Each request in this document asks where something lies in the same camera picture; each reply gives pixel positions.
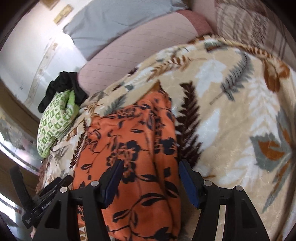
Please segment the orange black floral blouse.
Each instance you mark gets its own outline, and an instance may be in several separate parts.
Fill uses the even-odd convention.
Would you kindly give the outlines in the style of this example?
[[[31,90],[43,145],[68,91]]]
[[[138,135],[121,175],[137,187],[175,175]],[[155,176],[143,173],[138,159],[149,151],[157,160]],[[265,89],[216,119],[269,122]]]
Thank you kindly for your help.
[[[177,142],[171,99],[163,90],[113,113],[94,117],[74,162],[73,188],[85,187],[116,161],[124,172],[103,210],[118,240],[176,240],[181,227]]]

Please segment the wooden door with stained glass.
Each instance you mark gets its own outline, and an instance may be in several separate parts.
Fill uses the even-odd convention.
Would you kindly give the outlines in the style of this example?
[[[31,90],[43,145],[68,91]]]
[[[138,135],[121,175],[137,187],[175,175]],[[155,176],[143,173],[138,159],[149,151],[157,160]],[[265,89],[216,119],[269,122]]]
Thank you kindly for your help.
[[[10,176],[18,165],[31,196],[39,181],[42,160],[36,149],[39,120],[1,83],[1,215],[16,240],[31,240],[22,222],[23,208]]]

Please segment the green white patterned pillow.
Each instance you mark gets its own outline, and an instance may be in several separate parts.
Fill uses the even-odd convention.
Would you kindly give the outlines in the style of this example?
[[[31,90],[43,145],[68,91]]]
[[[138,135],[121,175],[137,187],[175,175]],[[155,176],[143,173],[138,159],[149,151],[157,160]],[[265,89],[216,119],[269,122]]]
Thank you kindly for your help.
[[[75,92],[66,90],[56,93],[46,107],[38,127],[37,151],[40,157],[49,156],[50,149],[79,113]]]

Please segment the beige leaf pattern blanket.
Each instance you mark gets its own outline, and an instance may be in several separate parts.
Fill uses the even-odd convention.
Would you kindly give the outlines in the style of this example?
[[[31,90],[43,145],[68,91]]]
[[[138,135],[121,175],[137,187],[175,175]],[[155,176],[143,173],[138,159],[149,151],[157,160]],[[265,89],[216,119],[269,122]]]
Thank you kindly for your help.
[[[74,178],[94,117],[156,90],[171,99],[177,163],[186,158],[217,186],[242,186],[269,238],[286,239],[295,226],[295,71],[264,50],[216,36],[163,49],[90,95],[51,148],[37,190],[56,177]],[[176,240],[190,240],[199,212],[179,182]]]

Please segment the black garment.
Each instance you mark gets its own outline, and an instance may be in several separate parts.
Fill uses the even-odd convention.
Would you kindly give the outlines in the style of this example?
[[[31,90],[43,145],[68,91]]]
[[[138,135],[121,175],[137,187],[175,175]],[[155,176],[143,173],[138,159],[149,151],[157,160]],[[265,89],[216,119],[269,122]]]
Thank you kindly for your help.
[[[89,96],[80,87],[78,83],[78,73],[77,72],[60,72],[59,76],[51,81],[47,87],[45,97],[41,100],[38,105],[38,111],[43,113],[46,107],[52,101],[54,95],[58,92],[64,92],[66,90],[73,90],[75,94],[75,103],[81,105]]]

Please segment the grey pillow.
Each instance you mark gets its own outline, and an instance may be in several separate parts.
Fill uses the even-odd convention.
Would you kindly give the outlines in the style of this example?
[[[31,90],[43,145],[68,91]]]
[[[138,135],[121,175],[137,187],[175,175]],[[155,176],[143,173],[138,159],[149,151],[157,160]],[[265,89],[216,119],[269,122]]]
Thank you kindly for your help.
[[[89,61],[124,33],[187,8],[183,1],[91,1],[72,18],[63,32]]]

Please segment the striped brown cushion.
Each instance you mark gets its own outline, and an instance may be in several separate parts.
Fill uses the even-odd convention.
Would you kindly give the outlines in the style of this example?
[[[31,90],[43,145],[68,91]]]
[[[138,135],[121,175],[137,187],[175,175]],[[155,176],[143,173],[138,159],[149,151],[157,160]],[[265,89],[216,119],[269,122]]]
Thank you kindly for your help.
[[[259,47],[293,65],[295,40],[262,1],[216,1],[215,7],[218,35]]]

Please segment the pink quilted bolster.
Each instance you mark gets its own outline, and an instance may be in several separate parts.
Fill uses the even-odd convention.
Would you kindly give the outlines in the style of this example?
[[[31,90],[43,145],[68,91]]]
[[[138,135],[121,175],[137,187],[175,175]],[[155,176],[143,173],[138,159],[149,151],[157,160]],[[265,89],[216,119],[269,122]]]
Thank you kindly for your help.
[[[117,38],[78,73],[79,86],[92,95],[130,73],[149,56],[213,30],[205,17],[181,10],[153,19]]]

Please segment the beige wall switch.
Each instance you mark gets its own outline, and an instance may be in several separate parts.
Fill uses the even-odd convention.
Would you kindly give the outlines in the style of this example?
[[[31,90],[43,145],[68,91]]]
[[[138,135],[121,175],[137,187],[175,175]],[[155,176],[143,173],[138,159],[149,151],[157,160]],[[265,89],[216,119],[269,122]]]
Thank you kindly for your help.
[[[73,11],[73,6],[70,4],[66,5],[53,20],[58,25],[64,18],[66,18]]]

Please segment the framed wall picture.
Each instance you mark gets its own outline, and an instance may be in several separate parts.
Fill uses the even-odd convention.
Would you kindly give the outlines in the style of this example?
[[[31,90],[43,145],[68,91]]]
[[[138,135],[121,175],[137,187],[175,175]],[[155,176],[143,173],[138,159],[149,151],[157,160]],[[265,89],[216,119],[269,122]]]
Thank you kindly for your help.
[[[60,0],[41,0],[41,3],[49,10],[52,10],[59,1]]]

